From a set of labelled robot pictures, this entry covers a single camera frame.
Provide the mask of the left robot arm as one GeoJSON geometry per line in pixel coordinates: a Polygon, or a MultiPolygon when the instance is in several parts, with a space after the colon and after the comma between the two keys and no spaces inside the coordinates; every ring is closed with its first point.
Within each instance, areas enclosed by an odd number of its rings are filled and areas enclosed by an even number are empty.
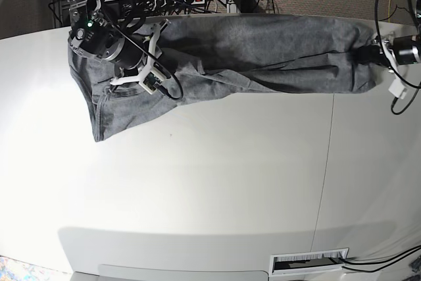
{"type": "MultiPolygon", "coordinates": [[[[375,0],[376,8],[378,8],[378,2],[379,0],[375,0]]],[[[407,0],[407,4],[416,34],[399,38],[378,34],[372,44],[354,52],[356,62],[390,67],[391,62],[386,57],[389,53],[398,66],[420,63],[420,0],[407,0]]]]}

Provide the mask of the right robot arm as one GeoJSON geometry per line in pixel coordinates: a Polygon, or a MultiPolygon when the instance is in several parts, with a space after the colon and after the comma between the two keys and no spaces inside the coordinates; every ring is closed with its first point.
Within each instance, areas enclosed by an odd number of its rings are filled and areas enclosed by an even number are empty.
{"type": "Polygon", "coordinates": [[[145,23],[136,0],[67,0],[71,50],[122,69],[134,69],[143,57],[134,32],[145,23]]]}

